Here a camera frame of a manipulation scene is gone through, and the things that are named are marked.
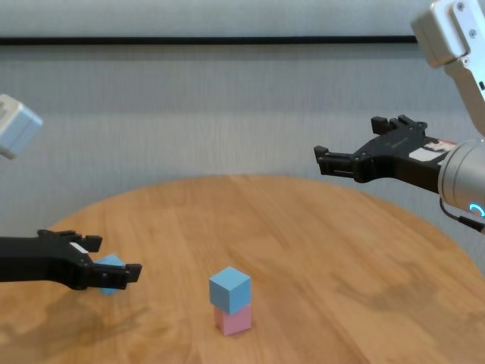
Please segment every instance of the gray wall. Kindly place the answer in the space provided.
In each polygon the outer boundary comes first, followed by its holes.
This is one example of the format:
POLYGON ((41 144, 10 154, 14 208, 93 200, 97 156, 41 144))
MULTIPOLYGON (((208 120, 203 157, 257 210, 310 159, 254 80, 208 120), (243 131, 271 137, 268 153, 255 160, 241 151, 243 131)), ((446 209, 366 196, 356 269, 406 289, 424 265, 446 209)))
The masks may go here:
MULTIPOLYGON (((313 146, 353 152, 375 115, 475 138, 455 85, 416 45, 0 48, 0 90, 45 129, 0 166, 0 231, 32 234, 117 193, 201 174, 321 178, 313 146)), ((479 234, 437 196, 395 180, 356 185, 426 218, 485 267, 479 234)))

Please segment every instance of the round wooden table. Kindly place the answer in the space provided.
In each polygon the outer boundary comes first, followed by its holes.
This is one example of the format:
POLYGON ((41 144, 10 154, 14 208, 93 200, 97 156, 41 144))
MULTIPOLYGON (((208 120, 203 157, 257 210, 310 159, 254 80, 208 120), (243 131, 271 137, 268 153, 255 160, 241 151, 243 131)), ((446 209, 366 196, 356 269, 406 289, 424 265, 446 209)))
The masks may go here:
POLYGON ((485 283, 427 222, 322 181, 206 177, 106 199, 56 224, 142 263, 115 295, 0 285, 0 362, 478 364, 485 283), (253 328, 223 336, 208 279, 252 277, 253 328))

